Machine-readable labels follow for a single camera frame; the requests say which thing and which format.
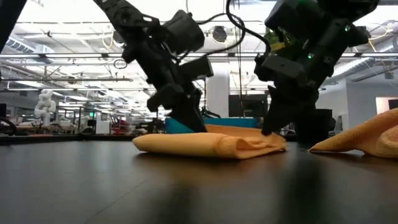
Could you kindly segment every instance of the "table surface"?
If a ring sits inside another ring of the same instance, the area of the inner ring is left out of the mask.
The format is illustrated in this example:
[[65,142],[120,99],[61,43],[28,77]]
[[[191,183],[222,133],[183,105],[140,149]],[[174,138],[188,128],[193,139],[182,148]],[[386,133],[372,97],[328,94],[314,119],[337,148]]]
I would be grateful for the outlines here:
[[397,223],[398,162],[289,151],[246,161],[131,142],[0,147],[0,223]]

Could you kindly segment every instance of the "yellow cloth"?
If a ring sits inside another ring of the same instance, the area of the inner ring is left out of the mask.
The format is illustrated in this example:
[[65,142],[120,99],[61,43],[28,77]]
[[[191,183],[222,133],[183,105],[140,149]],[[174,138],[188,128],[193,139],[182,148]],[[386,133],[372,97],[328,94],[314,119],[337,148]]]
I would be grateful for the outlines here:
[[206,125],[206,129],[207,133],[148,134],[132,142],[140,151],[228,159],[248,159],[286,148],[283,137],[263,136],[260,129],[217,125]]
[[353,149],[377,157],[398,158],[398,109],[381,113],[357,127],[314,145],[310,152]]

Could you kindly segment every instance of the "folded towel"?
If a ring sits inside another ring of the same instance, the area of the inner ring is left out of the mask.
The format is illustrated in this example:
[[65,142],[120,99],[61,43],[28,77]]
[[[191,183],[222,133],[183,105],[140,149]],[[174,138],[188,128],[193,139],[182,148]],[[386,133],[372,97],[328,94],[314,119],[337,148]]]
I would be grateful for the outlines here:
[[346,152],[353,149],[372,156],[398,158],[398,108],[320,142],[310,152]]
[[286,148],[283,137],[263,136],[260,129],[217,125],[206,125],[206,129],[207,133],[148,134],[132,142],[140,151],[228,159],[248,159]]

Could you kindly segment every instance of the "desk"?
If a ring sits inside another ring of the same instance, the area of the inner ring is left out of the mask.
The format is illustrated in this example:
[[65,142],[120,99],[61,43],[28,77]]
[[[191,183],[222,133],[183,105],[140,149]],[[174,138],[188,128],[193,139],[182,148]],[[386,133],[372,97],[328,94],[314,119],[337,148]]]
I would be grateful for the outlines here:
[[289,152],[246,161],[131,142],[0,147],[0,223],[397,223],[398,162]]

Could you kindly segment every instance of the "blue bin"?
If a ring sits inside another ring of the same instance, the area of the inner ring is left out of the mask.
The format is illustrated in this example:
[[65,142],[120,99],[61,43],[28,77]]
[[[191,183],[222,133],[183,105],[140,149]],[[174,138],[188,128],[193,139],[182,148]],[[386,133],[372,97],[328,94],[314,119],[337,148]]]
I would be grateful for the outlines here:
[[[204,119],[205,124],[215,124],[223,126],[234,126],[241,128],[255,128],[257,121],[254,118],[206,118]],[[167,118],[165,120],[166,133],[167,134],[182,134],[182,133],[193,133],[193,131],[178,121]]]

